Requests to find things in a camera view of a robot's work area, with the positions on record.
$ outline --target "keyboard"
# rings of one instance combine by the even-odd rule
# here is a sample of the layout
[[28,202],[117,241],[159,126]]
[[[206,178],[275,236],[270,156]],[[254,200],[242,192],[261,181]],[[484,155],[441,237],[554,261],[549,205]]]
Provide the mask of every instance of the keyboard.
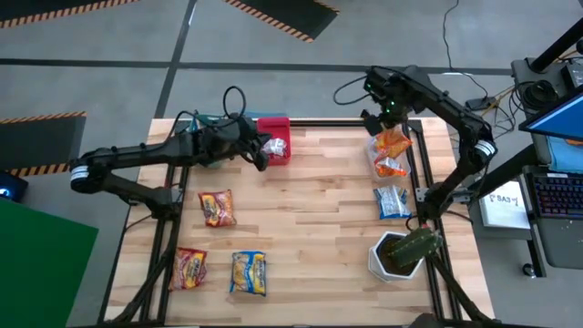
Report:
[[532,201],[541,217],[583,219],[583,175],[530,175]]

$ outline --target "green cloth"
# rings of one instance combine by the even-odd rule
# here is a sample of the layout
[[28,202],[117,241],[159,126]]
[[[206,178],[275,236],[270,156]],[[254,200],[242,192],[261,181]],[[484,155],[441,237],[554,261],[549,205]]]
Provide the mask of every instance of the green cloth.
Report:
[[97,229],[0,200],[3,327],[62,328]]

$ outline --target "white flower pot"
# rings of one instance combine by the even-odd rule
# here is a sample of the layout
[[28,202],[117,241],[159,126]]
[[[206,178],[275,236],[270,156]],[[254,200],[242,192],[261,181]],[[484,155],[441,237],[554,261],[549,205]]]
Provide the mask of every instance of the white flower pot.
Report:
[[423,259],[419,260],[417,262],[417,264],[415,265],[414,269],[411,271],[411,273],[409,275],[405,276],[405,275],[387,272],[383,268],[383,265],[381,264],[381,260],[379,260],[379,257],[376,254],[376,250],[381,246],[384,239],[386,239],[387,237],[389,237],[391,235],[399,236],[401,238],[406,236],[406,234],[400,233],[400,232],[392,232],[392,231],[385,232],[383,237],[381,237],[381,239],[376,243],[376,245],[371,247],[371,249],[368,251],[368,270],[370,272],[372,272],[378,279],[380,279],[384,282],[411,280],[415,276],[415,273],[417,272],[417,270],[419,270],[419,267],[421,266]]

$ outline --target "potted plant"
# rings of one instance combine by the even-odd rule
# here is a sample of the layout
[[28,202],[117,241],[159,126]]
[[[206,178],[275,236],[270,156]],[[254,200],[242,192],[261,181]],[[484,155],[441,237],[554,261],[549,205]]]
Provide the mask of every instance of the potted plant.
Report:
[[443,238],[429,228],[408,235],[387,231],[368,253],[368,269],[384,282],[412,279],[423,258],[437,250]]

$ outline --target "green plant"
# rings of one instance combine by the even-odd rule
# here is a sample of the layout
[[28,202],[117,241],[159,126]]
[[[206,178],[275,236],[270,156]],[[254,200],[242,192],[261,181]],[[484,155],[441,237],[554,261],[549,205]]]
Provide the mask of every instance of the green plant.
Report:
[[398,267],[419,261],[436,251],[444,239],[429,228],[418,228],[391,246],[389,258]]

